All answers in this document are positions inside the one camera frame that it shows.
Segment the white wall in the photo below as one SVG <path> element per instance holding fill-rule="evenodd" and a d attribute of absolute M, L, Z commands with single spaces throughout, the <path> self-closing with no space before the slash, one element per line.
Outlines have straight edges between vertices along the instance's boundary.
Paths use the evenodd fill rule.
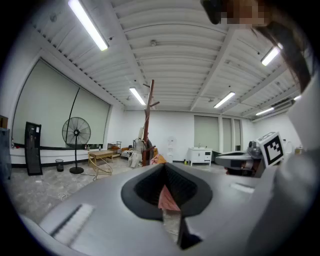
<path fill-rule="evenodd" d="M 281 139 L 285 139 L 287 142 L 292 142 L 292 146 L 294 148 L 301 145 L 300 138 L 286 113 L 254 122 L 253 128 L 255 138 L 259 138 L 269 132 L 279 132 Z"/>
<path fill-rule="evenodd" d="M 125 121 L 125 112 L 122 108 L 111 106 L 105 128 L 104 148 L 107 148 L 108 143 L 115 143 L 117 141 L 122 142 L 122 148 L 129 145 L 124 143 L 124 133 L 126 132 L 126 128 L 130 128 L 130 124 Z"/>
<path fill-rule="evenodd" d="M 249 119 L 242 119 L 241 125 L 241 150 L 247 150 L 249 142 L 254 141 L 258 137 L 256 136 L 256 131 L 254 123 Z"/>
<path fill-rule="evenodd" d="M 195 119 L 194 116 L 218 117 L 216 114 L 176 111 L 151 111 L 149 122 L 149 139 L 159 153 L 166 158 L 168 152 L 167 139 L 176 138 L 176 147 L 173 152 L 174 161 L 188 159 L 188 149 L 194 146 Z M 126 110 L 124 112 L 124 125 L 122 130 L 122 146 L 132 145 L 138 137 L 139 128 L 144 126 L 145 113 L 139 110 Z M 243 120 L 245 149 L 250 140 L 255 139 L 251 122 Z"/>

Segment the orange object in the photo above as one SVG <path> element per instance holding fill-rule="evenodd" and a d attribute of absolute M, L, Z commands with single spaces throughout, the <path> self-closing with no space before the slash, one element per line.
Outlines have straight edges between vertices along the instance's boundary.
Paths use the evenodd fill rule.
<path fill-rule="evenodd" d="M 167 209 L 167 210 L 173 210 L 173 211 L 180 211 L 180 208 L 176 204 L 174 198 L 170 194 L 168 188 L 166 185 L 164 185 L 160 196 L 159 196 L 159 203 L 158 203 L 159 209 Z"/>

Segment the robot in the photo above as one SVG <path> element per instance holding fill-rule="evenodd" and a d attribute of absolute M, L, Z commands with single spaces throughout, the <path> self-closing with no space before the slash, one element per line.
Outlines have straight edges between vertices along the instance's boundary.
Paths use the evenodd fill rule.
<path fill-rule="evenodd" d="M 278 164 L 283 158 L 280 134 L 272 131 L 250 141 L 247 151 L 221 153 L 215 162 L 224 166 L 228 174 L 260 178 L 266 168 Z"/>

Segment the white ceiling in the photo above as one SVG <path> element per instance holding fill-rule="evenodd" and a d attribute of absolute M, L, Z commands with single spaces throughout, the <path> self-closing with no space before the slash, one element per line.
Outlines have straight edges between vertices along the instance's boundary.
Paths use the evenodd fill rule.
<path fill-rule="evenodd" d="M 272 47 L 266 38 L 249 29 L 211 24 L 200 0 L 83 3 L 110 45 L 105 51 L 99 50 L 67 1 L 44 6 L 32 18 L 32 26 L 127 109 L 142 107 L 129 88 L 147 97 L 142 84 L 152 79 L 158 110 L 252 118 L 260 109 L 299 94 L 279 55 L 262 65 Z M 215 109 L 231 91 L 236 93 L 232 101 Z"/>

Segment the concrete floor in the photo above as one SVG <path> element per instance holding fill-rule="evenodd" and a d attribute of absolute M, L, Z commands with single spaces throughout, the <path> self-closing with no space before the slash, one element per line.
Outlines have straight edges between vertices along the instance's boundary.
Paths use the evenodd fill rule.
<path fill-rule="evenodd" d="M 128 160 L 115 158 L 109 162 L 113 169 L 112 175 L 132 170 L 128 167 Z M 84 169 L 83 174 L 72 174 L 69 168 L 74 164 L 64 166 L 63 172 L 57 172 L 55 166 L 43 167 L 43 175 L 28 176 L 26 168 L 13 168 L 11 180 L 6 182 L 7 192 L 16 210 L 30 218 L 36 223 L 40 223 L 42 218 L 55 206 L 60 204 L 60 199 L 65 193 L 72 195 L 79 189 L 93 182 L 95 176 L 94 170 L 88 166 L 87 162 L 79 163 Z M 211 173 L 225 174 L 226 170 L 222 166 L 215 164 L 194 164 L 192 167 Z M 99 175 L 98 179 L 109 177 L 109 175 Z M 164 211 L 164 226 L 174 241 L 178 239 L 178 230 L 180 225 L 180 212 Z"/>

